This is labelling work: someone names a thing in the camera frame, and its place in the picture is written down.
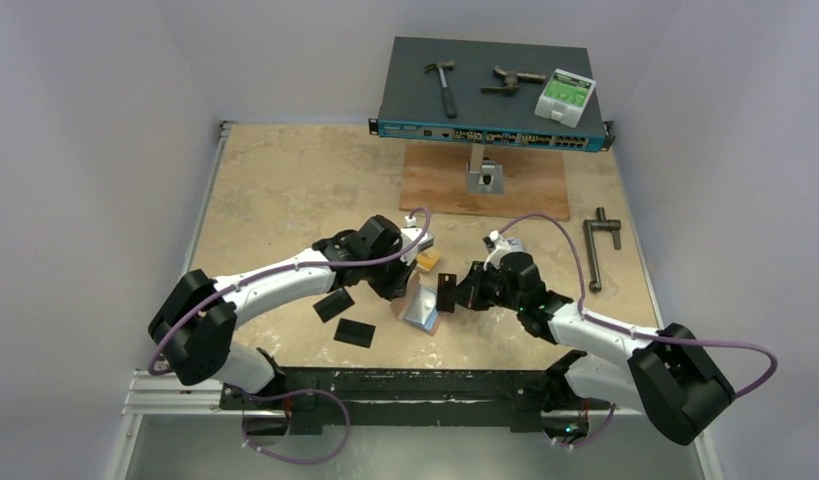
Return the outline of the black VIP card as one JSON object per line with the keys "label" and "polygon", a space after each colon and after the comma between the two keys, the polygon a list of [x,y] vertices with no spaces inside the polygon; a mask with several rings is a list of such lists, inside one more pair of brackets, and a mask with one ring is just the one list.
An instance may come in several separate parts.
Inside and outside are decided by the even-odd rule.
{"label": "black VIP card", "polygon": [[457,286],[457,277],[451,273],[439,273],[436,289],[436,309],[439,313],[452,314],[455,312],[453,291]]}

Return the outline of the rusty metal tool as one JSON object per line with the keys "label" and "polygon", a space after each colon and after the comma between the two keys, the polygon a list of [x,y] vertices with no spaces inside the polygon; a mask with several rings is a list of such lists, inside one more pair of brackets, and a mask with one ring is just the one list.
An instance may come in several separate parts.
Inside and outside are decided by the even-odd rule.
{"label": "rusty metal tool", "polygon": [[505,70],[499,65],[493,67],[493,76],[502,81],[501,85],[481,87],[481,94],[513,95],[520,90],[521,83],[542,85],[547,81],[544,74]]}

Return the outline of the blue grey network switch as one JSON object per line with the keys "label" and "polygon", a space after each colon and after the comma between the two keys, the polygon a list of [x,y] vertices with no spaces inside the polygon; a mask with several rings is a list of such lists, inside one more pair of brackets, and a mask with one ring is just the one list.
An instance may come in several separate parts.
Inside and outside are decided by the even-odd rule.
{"label": "blue grey network switch", "polygon": [[596,96],[575,127],[535,115],[558,70],[593,75],[581,47],[397,37],[369,132],[382,138],[608,150],[613,124],[603,119]]}

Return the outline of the metal stand bracket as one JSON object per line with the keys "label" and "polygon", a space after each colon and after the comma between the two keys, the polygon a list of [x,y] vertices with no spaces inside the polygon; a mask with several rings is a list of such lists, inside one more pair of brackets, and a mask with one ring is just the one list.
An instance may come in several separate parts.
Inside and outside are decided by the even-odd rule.
{"label": "metal stand bracket", "polygon": [[485,145],[474,143],[466,169],[466,190],[476,195],[504,194],[503,166],[485,156]]}

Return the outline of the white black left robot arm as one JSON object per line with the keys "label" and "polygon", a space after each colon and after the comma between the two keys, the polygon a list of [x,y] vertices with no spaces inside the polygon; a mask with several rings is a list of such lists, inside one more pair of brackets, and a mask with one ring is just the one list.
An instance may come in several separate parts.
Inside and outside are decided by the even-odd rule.
{"label": "white black left robot arm", "polygon": [[238,328],[294,301],[335,295],[365,282],[384,300],[404,296],[419,253],[434,243],[430,225],[417,223],[419,209],[397,226],[374,215],[358,229],[315,241],[286,260],[249,272],[211,278],[203,270],[184,274],[148,326],[156,345],[147,370],[157,364],[185,386],[214,379],[244,391],[257,408],[282,399],[282,373],[267,353],[234,339]]}

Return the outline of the single black card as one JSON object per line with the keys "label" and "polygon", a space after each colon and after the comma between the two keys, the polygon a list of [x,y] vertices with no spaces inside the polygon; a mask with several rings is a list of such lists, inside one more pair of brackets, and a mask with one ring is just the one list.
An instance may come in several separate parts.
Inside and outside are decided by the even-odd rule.
{"label": "single black card", "polygon": [[333,340],[369,349],[375,336],[376,326],[355,320],[340,318]]}
{"label": "single black card", "polygon": [[337,289],[318,300],[313,309],[322,323],[327,323],[355,305],[346,288]]}

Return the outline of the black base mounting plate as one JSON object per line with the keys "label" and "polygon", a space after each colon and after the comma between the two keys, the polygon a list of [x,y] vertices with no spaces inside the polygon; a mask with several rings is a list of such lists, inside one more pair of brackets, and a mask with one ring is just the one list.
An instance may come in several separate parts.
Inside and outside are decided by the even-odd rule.
{"label": "black base mounting plate", "polygon": [[556,372],[545,370],[433,370],[287,367],[282,393],[257,402],[230,385],[220,407],[243,412],[289,413],[293,435],[315,435],[325,426],[506,427],[513,433],[562,434],[563,420],[584,421],[608,402],[575,396]]}

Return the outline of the small claw hammer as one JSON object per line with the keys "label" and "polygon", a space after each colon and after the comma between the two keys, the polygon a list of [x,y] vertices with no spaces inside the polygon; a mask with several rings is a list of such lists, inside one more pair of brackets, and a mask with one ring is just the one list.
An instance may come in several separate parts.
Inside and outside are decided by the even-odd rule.
{"label": "small claw hammer", "polygon": [[446,72],[455,69],[454,61],[435,62],[425,66],[424,73],[436,71],[441,84],[442,102],[445,111],[445,116],[449,119],[454,119],[458,116],[456,103],[453,92],[448,84]]}

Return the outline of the brown wooden board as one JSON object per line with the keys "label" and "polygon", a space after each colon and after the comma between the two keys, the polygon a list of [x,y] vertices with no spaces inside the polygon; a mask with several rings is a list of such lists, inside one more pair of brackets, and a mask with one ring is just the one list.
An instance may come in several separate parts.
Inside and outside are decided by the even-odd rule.
{"label": "brown wooden board", "polygon": [[466,144],[408,144],[404,149],[399,208],[408,211],[425,206],[433,213],[503,218],[539,212],[562,221],[570,219],[560,152],[486,146],[485,156],[503,166],[503,195],[467,192],[470,153],[471,147]]}

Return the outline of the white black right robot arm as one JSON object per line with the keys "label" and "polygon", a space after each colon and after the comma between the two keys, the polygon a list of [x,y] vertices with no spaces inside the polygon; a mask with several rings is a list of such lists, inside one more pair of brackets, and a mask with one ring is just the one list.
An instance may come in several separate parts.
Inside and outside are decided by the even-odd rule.
{"label": "white black right robot arm", "polygon": [[507,253],[495,265],[474,262],[448,297],[468,310],[512,311],[531,336],[568,347],[546,381],[558,406],[604,400],[644,414],[665,438],[688,445],[737,398],[688,328],[639,329],[590,317],[573,298],[546,287],[528,253]]}

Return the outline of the white green electronic box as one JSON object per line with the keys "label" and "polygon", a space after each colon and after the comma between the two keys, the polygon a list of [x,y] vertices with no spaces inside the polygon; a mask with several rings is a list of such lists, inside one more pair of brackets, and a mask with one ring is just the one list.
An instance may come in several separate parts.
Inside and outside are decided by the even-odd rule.
{"label": "white green electronic box", "polygon": [[596,88],[588,77],[556,69],[537,99],[534,114],[575,128]]}

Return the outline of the pink leather card holder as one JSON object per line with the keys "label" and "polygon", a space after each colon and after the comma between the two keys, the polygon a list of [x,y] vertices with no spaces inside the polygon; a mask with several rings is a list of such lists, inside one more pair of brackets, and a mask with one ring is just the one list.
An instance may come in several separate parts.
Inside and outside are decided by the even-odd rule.
{"label": "pink leather card holder", "polygon": [[434,335],[439,325],[437,290],[424,285],[416,285],[407,290],[402,298],[390,303],[393,315],[403,323]]}

